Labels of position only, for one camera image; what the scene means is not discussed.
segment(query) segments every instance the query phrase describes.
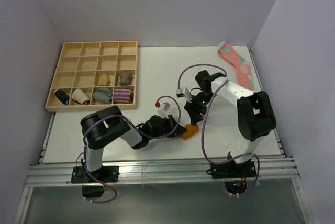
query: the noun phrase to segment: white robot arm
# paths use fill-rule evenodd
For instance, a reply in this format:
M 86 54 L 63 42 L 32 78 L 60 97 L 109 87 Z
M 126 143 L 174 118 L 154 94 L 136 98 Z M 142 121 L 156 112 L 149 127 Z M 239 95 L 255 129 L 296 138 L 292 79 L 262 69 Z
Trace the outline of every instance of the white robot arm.
M 177 90 L 177 96 L 186 98 L 185 110 L 189 113 L 191 124 L 195 125 L 203 120 L 206 106 L 213 93 L 224 85 L 216 95 L 219 95 L 232 103 L 238 114 L 238 126 L 240 135 L 231 149 L 228 157 L 236 157 L 245 153 L 253 153 L 257 145 L 276 127 L 276 120 L 272 111 L 269 97 L 266 92 L 254 92 L 227 80 L 224 74 L 209 75 L 207 71 L 199 72 L 195 80 L 200 86 L 201 92 L 192 96 L 188 89 Z M 235 163 L 241 164 L 248 161 L 251 155 L 235 159 Z
M 215 92 L 215 90 L 220 87 L 224 82 L 226 78 L 225 77 L 219 77 L 215 79 L 211 84 L 212 92 Z M 229 101 L 231 104 L 233 104 L 237 108 L 237 101 L 242 97 L 250 97 L 254 95 L 254 92 L 251 90 L 248 90 L 246 88 L 243 88 L 242 86 L 234 83 L 233 81 L 228 81 L 228 83 L 219 90 L 217 95 L 223 97 L 227 101 Z M 250 141 L 243 137 L 242 134 L 239 134 L 237 140 L 235 141 L 235 144 L 233 148 L 231 149 L 230 155 L 232 157 L 244 154 L 244 153 L 254 153 L 257 145 L 261 142 L 261 140 L 264 138 L 264 136 L 260 136 L 254 141 Z M 251 155 L 243 156 L 240 158 L 235 159 L 235 162 L 240 164 L 244 163 L 247 160 L 251 158 Z
M 147 146 L 153 138 L 174 138 L 185 133 L 187 130 L 180 126 L 172 115 L 163 113 L 168 109 L 166 104 L 163 104 L 162 108 L 158 110 L 159 115 L 163 115 L 163 117 L 153 115 L 146 122 L 137 126 L 122 115 L 118 106 L 111 106 L 84 117 L 80 122 L 84 135 L 84 159 L 82 159 L 81 166 L 74 167 L 71 183 L 83 184 L 96 181 L 110 187 L 106 183 L 117 181 L 118 167 L 103 166 L 102 157 L 104 147 L 118 138 L 123 139 L 131 148 L 137 150 Z M 82 187 L 82 194 L 86 199 L 101 197 L 103 192 L 103 186 Z M 109 201 L 90 201 L 105 203 L 113 199 Z

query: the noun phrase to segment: purple cable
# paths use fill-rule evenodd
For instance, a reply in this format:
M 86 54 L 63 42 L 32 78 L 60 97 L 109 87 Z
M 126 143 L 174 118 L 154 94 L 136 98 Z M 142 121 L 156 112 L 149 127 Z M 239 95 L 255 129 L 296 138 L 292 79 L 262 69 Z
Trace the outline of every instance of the purple cable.
M 180 74 L 179 79 L 178 79 L 178 89 L 180 88 L 180 81 L 181 81 L 181 79 L 182 79 L 182 75 L 183 75 L 188 69 L 193 68 L 193 67 L 196 67 L 196 66 L 210 66 L 210 67 L 218 68 L 218 69 L 220 69 L 220 70 L 222 70 L 222 71 L 224 72 L 224 74 L 226 75 L 226 78 L 227 78 L 227 79 L 224 81 L 224 83 L 223 83 L 222 85 L 220 85 L 220 86 L 214 91 L 213 96 L 211 97 L 211 99 L 210 99 L 210 101 L 209 101 L 209 103 L 208 103 L 208 105 L 207 105 L 207 111 L 206 111 L 206 113 L 205 113 L 205 115 L 204 115 L 204 123 L 203 123 L 203 127 L 202 127 L 202 130 L 201 130 L 201 148 L 202 148 L 202 151 L 203 151 L 203 155 L 204 155 L 205 159 L 206 159 L 209 163 L 211 163 L 211 164 L 215 164 L 215 165 L 226 164 L 226 163 L 231 162 L 231 161 L 233 161 L 233 160 L 235 160 L 235 159 L 238 159 L 238 158 L 240 158 L 240 157 L 249 156 L 249 155 L 254 155 L 254 156 L 256 157 L 256 159 L 257 159 L 257 173 L 256 173 L 256 178 L 255 178 L 254 182 L 252 183 L 252 185 L 250 186 L 250 188 L 248 188 L 244 193 L 239 194 L 239 195 L 245 195 L 245 194 L 247 194 L 248 192 L 250 192 L 250 191 L 253 189 L 253 187 L 256 185 L 257 180 L 258 180 L 258 178 L 259 178 L 259 174 L 260 174 L 260 160 L 259 160 L 258 156 L 257 156 L 256 154 L 253 154 L 253 153 L 251 153 L 251 152 L 248 152 L 248 153 L 244 153 L 244 154 L 241 154 L 241 155 L 237 155 L 237 156 L 235 156 L 235 157 L 233 157 L 233 158 L 230 158 L 230 159 L 227 159 L 227 160 L 224 160 L 224 161 L 218 161 L 218 162 L 215 162 L 215 161 L 211 160 L 211 159 L 207 156 L 206 151 L 205 151 L 205 140 L 204 140 L 204 138 L 205 138 L 205 127 L 206 127 L 207 118 L 208 118 L 208 115 L 209 115 L 209 110 L 210 110 L 210 107 L 211 107 L 211 105 L 212 105 L 212 103 L 213 103 L 213 100 L 214 100 L 214 98 L 216 97 L 216 95 L 217 95 L 217 93 L 219 92 L 219 90 L 221 90 L 221 89 L 228 83 L 228 75 L 227 75 L 227 72 L 226 72 L 225 69 L 223 69 L 223 68 L 221 68 L 221 67 L 219 67 L 219 66 L 212 65 L 212 64 L 207 64 L 207 63 L 201 63 L 201 64 L 194 64 L 194 65 L 191 65 L 191 66 L 187 67 L 186 69 L 184 69 L 183 72 Z
M 157 102 L 158 102 L 160 99 L 164 98 L 164 97 L 167 97 L 167 98 L 172 99 L 172 100 L 177 104 L 178 111 L 179 111 L 179 117 L 178 117 L 177 124 L 176 124 L 176 126 L 173 128 L 173 130 L 172 130 L 171 132 L 169 132 L 168 134 L 166 134 L 166 135 L 164 135 L 164 136 L 160 136 L 160 137 L 149 136 L 149 135 L 147 135 L 147 134 L 145 134 L 145 133 L 143 133 L 143 132 L 141 132 L 140 130 L 137 129 L 137 131 L 138 131 L 140 134 L 146 136 L 147 138 L 151 138 L 151 139 L 162 139 L 162 138 L 166 138 L 167 136 L 169 136 L 170 134 L 172 134 L 172 133 L 177 129 L 177 127 L 178 127 L 178 125 L 179 125 L 179 123 L 180 123 L 180 118 L 181 118 L 182 112 L 181 112 L 181 109 L 180 109 L 180 106 L 179 106 L 177 100 L 175 100 L 175 99 L 174 99 L 173 97 L 171 97 L 171 96 L 164 95 L 164 96 L 159 97 L 159 98 L 157 99 Z M 103 203 L 111 202 L 111 201 L 113 201 L 114 199 L 116 199 L 116 197 L 117 197 L 117 191 L 116 191 L 115 188 L 113 188 L 112 186 L 110 186 L 110 185 L 108 185 L 108 184 L 106 184 L 106 183 L 104 183 L 104 182 L 98 180 L 97 178 L 95 178 L 95 177 L 89 172 L 89 170 L 88 170 L 88 168 L 87 168 L 87 164 L 86 164 L 86 151 L 87 151 L 86 138 L 87 138 L 87 135 L 89 134 L 89 132 L 90 132 L 94 127 L 96 127 L 97 125 L 101 124 L 101 123 L 102 123 L 103 121 L 105 121 L 105 120 L 108 120 L 108 119 L 111 119 L 111 118 L 117 118 L 117 117 L 120 117 L 120 118 L 124 119 L 128 124 L 130 124 L 134 129 L 136 129 L 136 126 L 135 126 L 132 122 L 130 122 L 130 120 L 129 120 L 126 116 L 124 116 L 124 115 L 110 115 L 110 116 L 107 116 L 107 117 L 105 117 L 105 118 L 102 118 L 102 119 L 100 119 L 98 122 L 94 123 L 91 127 L 89 127 L 89 129 L 85 132 L 85 134 L 84 134 L 84 136 L 83 136 L 83 142 L 84 142 L 84 160 L 85 160 L 83 163 L 84 163 L 84 169 L 85 169 L 86 174 L 87 174 L 92 180 L 94 180 L 95 182 L 98 182 L 98 183 L 102 184 L 103 186 L 108 187 L 109 189 L 111 189 L 111 190 L 115 193 L 115 195 L 114 195 L 113 198 L 111 198 L 111 199 L 109 199 L 109 200 L 104 200 L 104 201 L 89 200 L 89 199 L 86 198 L 87 201 L 90 201 L 90 202 L 92 202 L 92 203 L 103 204 Z
M 219 66 L 216 66 L 216 65 L 213 65 L 213 64 L 209 64 L 209 63 L 199 63 L 199 64 L 194 64 L 194 65 L 191 65 L 189 67 L 187 67 L 186 69 L 183 70 L 183 72 L 180 74 L 179 76 L 179 79 L 178 79 L 178 89 L 180 89 L 180 81 L 182 79 L 182 75 L 188 70 L 188 69 L 191 69 L 193 67 L 197 67 L 197 66 L 209 66 L 209 67 L 214 67 L 214 68 L 217 68 L 219 70 L 222 70 L 224 72 L 224 74 L 226 75 L 226 77 L 228 76 L 227 74 L 227 71 L 224 69 L 224 68 L 221 68 Z

